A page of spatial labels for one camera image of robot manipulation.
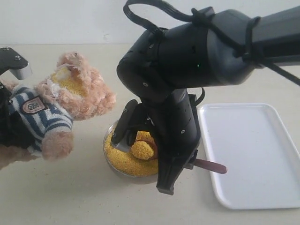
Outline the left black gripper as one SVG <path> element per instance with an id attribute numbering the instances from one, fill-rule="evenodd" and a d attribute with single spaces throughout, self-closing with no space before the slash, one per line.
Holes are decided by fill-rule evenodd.
<path id="1" fill-rule="evenodd" d="M 9 71 L 16 79 L 26 79 L 32 75 L 29 62 L 11 47 L 0 49 L 0 75 Z M 0 84 L 0 143 L 5 147 L 29 148 L 37 143 L 32 127 L 26 119 L 23 106 L 32 96 L 21 87 L 10 91 Z"/>

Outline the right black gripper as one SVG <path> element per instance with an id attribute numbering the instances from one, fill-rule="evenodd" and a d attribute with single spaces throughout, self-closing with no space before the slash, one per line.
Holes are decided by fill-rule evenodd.
<path id="1" fill-rule="evenodd" d="M 111 146 L 120 151 L 131 148 L 133 156 L 141 160 L 157 159 L 156 187 L 162 194 L 173 195 L 177 178 L 183 169 L 193 169 L 197 157 L 197 102 L 187 89 L 176 89 L 158 102 L 153 101 L 157 93 L 144 90 L 145 95 L 135 93 L 141 100 L 139 105 L 133 99 L 124 107 Z"/>

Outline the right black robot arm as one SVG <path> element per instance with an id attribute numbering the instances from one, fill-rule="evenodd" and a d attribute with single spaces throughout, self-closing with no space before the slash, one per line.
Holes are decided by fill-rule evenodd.
<path id="1" fill-rule="evenodd" d="M 300 63 L 300 9 L 293 7 L 251 18 L 237 10 L 215 13 L 212 7 L 184 14 L 162 0 L 145 0 L 183 24 L 161 28 L 130 10 L 129 20 L 144 33 L 119 61 L 120 81 L 139 100 L 129 101 L 118 120 L 111 145 L 123 152 L 138 131 L 148 131 L 158 151 L 157 189 L 172 195 L 184 168 L 195 165 L 224 172 L 221 165 L 201 163 L 201 138 L 196 107 L 202 97 L 189 88 L 238 85 L 257 68 L 267 67 L 295 84 L 300 80 L 284 66 Z"/>

